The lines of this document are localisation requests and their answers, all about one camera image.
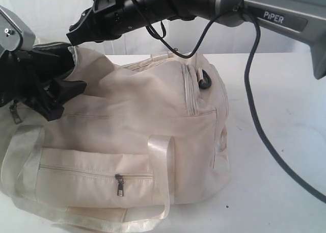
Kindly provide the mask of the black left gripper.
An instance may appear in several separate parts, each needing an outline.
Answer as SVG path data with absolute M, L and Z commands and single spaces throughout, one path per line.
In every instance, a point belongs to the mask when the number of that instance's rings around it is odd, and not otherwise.
M 68 48 L 4 51 L 1 55 L 1 107 L 21 102 L 47 121 L 58 120 L 63 105 L 81 95 L 84 81 L 70 81 L 74 59 Z

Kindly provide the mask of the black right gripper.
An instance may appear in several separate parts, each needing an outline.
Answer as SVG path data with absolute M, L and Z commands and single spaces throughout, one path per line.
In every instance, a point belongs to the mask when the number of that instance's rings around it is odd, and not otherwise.
M 80 19 L 69 27 L 66 34 L 73 46 L 86 42 L 116 40 L 132 31 L 127 19 L 129 0 L 93 0 L 91 10 L 85 10 Z

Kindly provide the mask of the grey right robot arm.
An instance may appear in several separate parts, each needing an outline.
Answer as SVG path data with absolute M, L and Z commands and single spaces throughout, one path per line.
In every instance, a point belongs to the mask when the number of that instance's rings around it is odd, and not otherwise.
M 310 47 L 316 79 L 325 77 L 325 0 L 93 0 L 67 33 L 74 46 L 116 40 L 163 20 L 196 17 L 236 27 L 260 26 Z

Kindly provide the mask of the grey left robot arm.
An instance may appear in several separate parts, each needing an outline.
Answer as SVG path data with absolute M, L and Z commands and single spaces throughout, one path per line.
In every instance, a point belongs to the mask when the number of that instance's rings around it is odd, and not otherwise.
M 75 67 L 70 44 L 35 44 L 32 30 L 12 11 L 1 7 L 1 106 L 10 104 L 15 123 L 21 123 L 19 102 L 46 120 L 61 118 L 63 105 L 82 94 L 84 81 L 65 78 Z

